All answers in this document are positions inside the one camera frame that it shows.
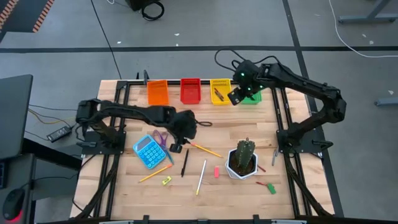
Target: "green eraser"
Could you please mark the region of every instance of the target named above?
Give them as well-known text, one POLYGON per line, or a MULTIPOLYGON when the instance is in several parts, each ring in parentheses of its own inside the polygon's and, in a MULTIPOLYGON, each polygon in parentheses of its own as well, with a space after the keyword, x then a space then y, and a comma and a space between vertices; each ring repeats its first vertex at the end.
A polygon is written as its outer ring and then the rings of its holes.
POLYGON ((272 184, 267 184, 267 186, 271 194, 276 194, 276 190, 272 184))

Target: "yellow pencil sharpener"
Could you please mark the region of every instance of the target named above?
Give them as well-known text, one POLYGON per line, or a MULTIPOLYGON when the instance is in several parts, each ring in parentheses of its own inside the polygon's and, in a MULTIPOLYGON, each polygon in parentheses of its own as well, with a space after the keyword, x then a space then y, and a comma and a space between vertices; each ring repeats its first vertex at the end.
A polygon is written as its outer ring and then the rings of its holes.
POLYGON ((170 180, 172 180, 171 176, 168 176, 166 179, 162 180, 163 186, 165 186, 167 183, 169 183, 170 180))

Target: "wooden tabletop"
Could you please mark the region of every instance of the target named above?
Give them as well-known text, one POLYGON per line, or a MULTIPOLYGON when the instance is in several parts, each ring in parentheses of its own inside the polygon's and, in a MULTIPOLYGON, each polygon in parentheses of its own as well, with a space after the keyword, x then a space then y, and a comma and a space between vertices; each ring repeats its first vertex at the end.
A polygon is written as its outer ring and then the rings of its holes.
MULTIPOLYGON (((98 98, 113 101, 116 82, 117 80, 102 81, 98 98)), ((192 110, 199 121, 211 121, 212 127, 198 127, 194 141, 224 158, 184 145, 180 154, 172 153, 174 166, 138 183, 140 179, 165 167, 170 161, 166 158, 154 169, 147 169, 133 153, 132 146, 145 134, 152 134, 153 130, 160 129, 142 121, 126 120, 126 146, 119 162, 111 219, 142 220, 143 215, 149 215, 153 220, 252 219, 254 214, 258 214, 260 218, 293 218, 283 156, 278 156, 275 166, 271 166, 272 154, 277 147, 277 121, 271 91, 262 91, 262 102, 258 105, 216 106, 211 104, 210 86, 202 85, 201 89, 200 104, 184 105, 180 101, 180 87, 169 86, 170 106, 176 107, 177 111, 192 110), (226 157, 228 151, 236 148, 238 141, 245 138, 256 143, 258 163, 266 172, 259 170, 256 175, 246 180, 234 180, 228 176, 225 169, 226 157), (187 149, 190 150, 188 162, 185 175, 181 178, 187 149), (205 159, 207 165, 200 193, 196 196, 195 191, 205 159), (220 167, 218 179, 213 176, 215 166, 220 167), (168 175, 172 180, 163 186, 162 180, 168 175), (256 181, 273 184, 277 193, 272 195, 268 188, 256 184, 256 181)), ((286 91, 293 121, 300 122, 307 118, 309 113, 305 96, 290 89, 286 91)), ((131 87, 129 105, 148 106, 145 86, 131 87)), ((284 126, 287 127, 284 111, 282 114, 284 126)), ((169 136, 167 144, 173 141, 169 136)), ((300 157, 309 190, 328 212, 333 213, 321 160, 311 154, 301 154, 300 157)), ((102 161, 103 156, 97 155, 80 172, 75 194, 75 202, 80 207, 89 202, 98 188, 102 161)), ((304 214, 302 196, 297 186, 296 191, 300 212, 304 214)), ((100 215, 105 214, 107 197, 106 191, 100 215)), ((71 217, 79 212, 73 206, 71 217)))

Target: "white pot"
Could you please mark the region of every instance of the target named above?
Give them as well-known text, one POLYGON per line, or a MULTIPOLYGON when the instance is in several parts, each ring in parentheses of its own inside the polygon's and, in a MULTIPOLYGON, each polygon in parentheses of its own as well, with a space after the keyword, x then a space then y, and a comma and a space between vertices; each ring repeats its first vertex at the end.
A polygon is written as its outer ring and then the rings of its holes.
POLYGON ((257 173, 257 162, 258 162, 258 157, 257 157, 257 154, 256 153, 253 153, 253 155, 254 155, 254 157, 256 158, 256 160, 255 160, 255 163, 254 163, 254 171, 253 172, 251 172, 250 174, 248 174, 248 175, 244 175, 244 176, 240 176, 239 174, 237 174, 234 170, 232 170, 231 168, 229 168, 229 157, 230 157, 230 155, 231 155, 231 153, 233 152, 233 151, 236 151, 236 149, 232 149, 232 150, 230 150, 229 152, 228 152, 228 158, 227 158, 227 160, 226 160, 226 163, 225 163, 225 168, 226 168, 226 171, 228 172, 228 175, 229 175, 229 177, 230 178, 232 178, 232 179, 240 179, 240 180, 246 180, 248 177, 250 177, 251 175, 254 175, 254 174, 256 174, 257 173))

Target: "green basket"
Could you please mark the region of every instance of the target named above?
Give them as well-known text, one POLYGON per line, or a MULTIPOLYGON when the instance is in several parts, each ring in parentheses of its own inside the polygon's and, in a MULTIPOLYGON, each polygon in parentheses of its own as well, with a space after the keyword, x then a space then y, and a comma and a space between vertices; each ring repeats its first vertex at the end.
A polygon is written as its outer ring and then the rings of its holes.
POLYGON ((258 92, 253 95, 254 100, 246 97, 243 101, 242 104, 258 104, 261 102, 262 97, 261 97, 261 92, 258 92))

